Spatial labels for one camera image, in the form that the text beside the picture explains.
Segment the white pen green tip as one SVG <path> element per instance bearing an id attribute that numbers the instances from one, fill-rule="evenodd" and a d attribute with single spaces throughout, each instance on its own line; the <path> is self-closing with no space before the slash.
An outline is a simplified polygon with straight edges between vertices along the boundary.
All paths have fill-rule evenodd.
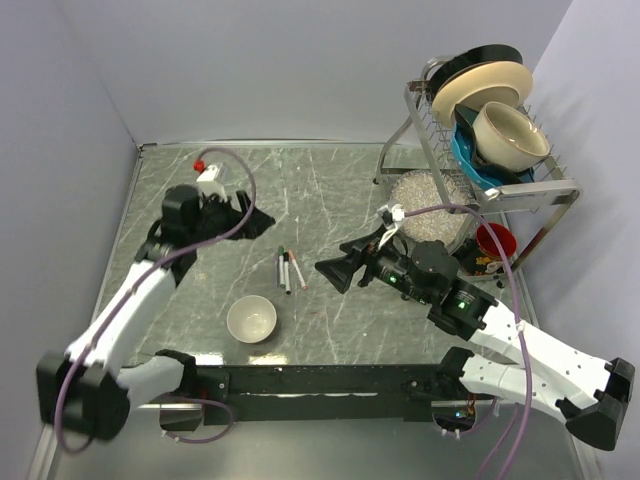
<path id="1" fill-rule="evenodd" d="M 281 288 L 285 288 L 285 277 L 284 277 L 284 255 L 279 255 L 281 258 L 280 264 L 280 274 L 281 274 Z"/>

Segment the white pen black tip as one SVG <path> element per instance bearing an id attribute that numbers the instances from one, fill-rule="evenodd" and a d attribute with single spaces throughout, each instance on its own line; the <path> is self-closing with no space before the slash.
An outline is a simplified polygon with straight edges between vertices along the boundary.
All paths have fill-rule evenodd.
<path id="1" fill-rule="evenodd" d="M 284 263 L 285 293 L 291 295 L 290 262 Z"/>

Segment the white pen pink tip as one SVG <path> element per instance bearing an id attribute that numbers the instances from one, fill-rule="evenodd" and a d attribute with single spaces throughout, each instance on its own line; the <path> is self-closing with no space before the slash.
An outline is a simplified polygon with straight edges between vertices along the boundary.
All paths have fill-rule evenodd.
<path id="1" fill-rule="evenodd" d="M 299 266 L 299 263 L 297 261 L 296 256 L 295 256 L 295 260 L 293 262 L 290 261 L 290 263 L 293 266 L 293 269 L 294 269 L 295 274 L 297 276 L 297 279 L 298 279 L 300 287 L 303 290 L 307 290 L 308 289 L 308 284 L 307 284 L 307 282 L 306 282 L 306 280 L 304 278 L 304 275 L 303 275 L 302 270 L 301 270 L 301 268 Z"/>

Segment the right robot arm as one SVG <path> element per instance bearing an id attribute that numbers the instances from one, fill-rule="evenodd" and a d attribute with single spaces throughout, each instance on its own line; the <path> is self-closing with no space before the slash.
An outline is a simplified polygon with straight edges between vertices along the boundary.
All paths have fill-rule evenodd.
<path id="1" fill-rule="evenodd" d="M 509 359 L 504 365 L 454 350 L 437 375 L 449 398 L 471 393 L 502 397 L 560 421 L 582 442 L 603 451 L 617 445 L 631 400 L 635 367 L 577 350 L 520 320 L 504 303 L 461 279 L 459 263 L 440 241 L 417 244 L 410 254 L 378 232 L 341 244 L 342 256 L 316 262 L 316 270 L 345 293 L 358 270 L 366 287 L 377 279 L 429 308 L 440 330 Z"/>

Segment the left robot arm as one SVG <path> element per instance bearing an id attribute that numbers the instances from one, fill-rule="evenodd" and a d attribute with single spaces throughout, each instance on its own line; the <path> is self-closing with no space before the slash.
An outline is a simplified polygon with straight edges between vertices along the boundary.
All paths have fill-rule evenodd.
<path id="1" fill-rule="evenodd" d="M 239 190 L 234 209 L 218 195 L 192 185 L 170 188 L 119 290 L 91 325 L 62 353 L 37 364 L 41 419 L 59 444 L 75 433 L 110 441 L 132 409 L 170 395 L 184 402 L 199 389 L 193 356 L 160 350 L 146 363 L 126 368 L 133 347 L 168 304 L 203 247 L 223 240 L 253 240 L 274 225 L 256 205 L 254 190 Z"/>

